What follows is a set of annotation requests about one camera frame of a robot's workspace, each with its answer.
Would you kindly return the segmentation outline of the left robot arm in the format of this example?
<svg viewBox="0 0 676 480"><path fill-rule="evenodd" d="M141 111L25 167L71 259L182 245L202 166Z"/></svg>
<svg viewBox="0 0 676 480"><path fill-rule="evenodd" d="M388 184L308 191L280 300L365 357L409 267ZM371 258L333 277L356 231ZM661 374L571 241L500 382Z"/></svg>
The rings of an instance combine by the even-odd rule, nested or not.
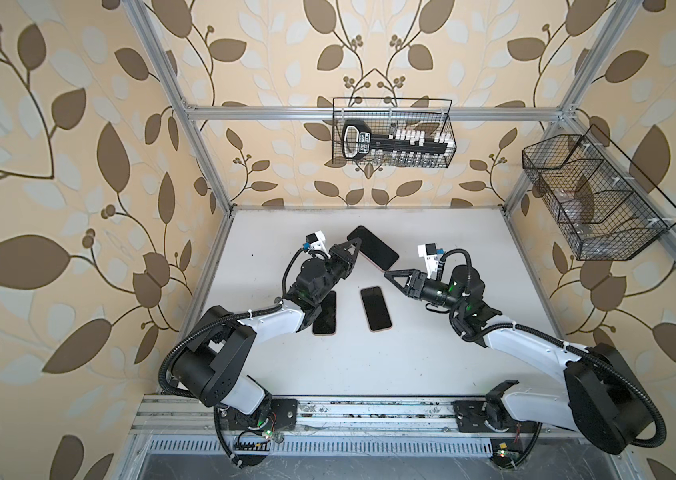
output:
<svg viewBox="0 0 676 480"><path fill-rule="evenodd" d="M352 273L360 251L359 239L325 249L318 233L309 235L283 276L300 255L309 258L272 306L232 313L216 305L205 311L162 361L157 374L162 391L210 408L228 407L257 421L268 417L270 392L243 375L250 352L268 340L311 327L334 287Z"/></svg>

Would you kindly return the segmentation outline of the socket set on black rail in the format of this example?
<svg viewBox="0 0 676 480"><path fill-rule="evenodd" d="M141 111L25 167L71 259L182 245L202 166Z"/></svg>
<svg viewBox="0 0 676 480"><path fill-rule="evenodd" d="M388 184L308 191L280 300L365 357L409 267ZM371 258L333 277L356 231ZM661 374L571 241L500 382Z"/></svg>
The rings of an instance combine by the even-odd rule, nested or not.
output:
<svg viewBox="0 0 676 480"><path fill-rule="evenodd" d="M447 163L455 154L456 141L449 132L399 128L391 124L388 131L375 133L361 120L349 120L342 127L338 145L347 160L389 164Z"/></svg>

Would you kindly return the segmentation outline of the phone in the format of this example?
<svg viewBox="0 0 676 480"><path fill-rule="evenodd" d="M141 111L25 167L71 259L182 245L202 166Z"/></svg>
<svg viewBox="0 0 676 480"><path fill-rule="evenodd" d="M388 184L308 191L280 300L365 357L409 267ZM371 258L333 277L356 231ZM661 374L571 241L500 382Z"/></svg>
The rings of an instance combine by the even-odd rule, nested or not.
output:
<svg viewBox="0 0 676 480"><path fill-rule="evenodd" d="M312 324L312 333L316 336L329 336L336 333L337 313L336 313L337 293L330 291L322 300L321 311Z"/></svg>
<svg viewBox="0 0 676 480"><path fill-rule="evenodd" d="M392 327L392 320L379 286L369 287L360 291L363 308L372 332L388 330Z"/></svg>
<svg viewBox="0 0 676 480"><path fill-rule="evenodd" d="M347 235L348 240L361 242L361 253L382 271L388 271L399 259L399 254L365 226L358 226Z"/></svg>

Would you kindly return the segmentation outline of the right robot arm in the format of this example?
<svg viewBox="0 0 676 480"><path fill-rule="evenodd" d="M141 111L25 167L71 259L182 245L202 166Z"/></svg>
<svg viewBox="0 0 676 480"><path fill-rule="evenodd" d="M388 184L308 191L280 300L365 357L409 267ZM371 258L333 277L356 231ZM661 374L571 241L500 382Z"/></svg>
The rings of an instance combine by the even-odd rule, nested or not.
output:
<svg viewBox="0 0 676 480"><path fill-rule="evenodd" d="M449 281L415 269L384 276L406 297L443 308L462 341L510 355L555 381L539 391L503 381L485 397L500 415L576 431L609 454L666 441L663 415L616 348L570 343L511 320L484 301L484 282L469 265L456 266Z"/></svg>

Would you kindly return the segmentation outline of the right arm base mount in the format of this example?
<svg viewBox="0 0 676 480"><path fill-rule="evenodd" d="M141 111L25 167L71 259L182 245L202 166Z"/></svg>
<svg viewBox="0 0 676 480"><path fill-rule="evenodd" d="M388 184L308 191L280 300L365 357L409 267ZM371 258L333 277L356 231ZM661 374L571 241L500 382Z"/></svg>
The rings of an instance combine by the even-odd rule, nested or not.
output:
<svg viewBox="0 0 676 480"><path fill-rule="evenodd" d="M490 461L501 470L518 470L538 443L543 424L513 419L498 400L459 400L452 404L460 433L490 437Z"/></svg>

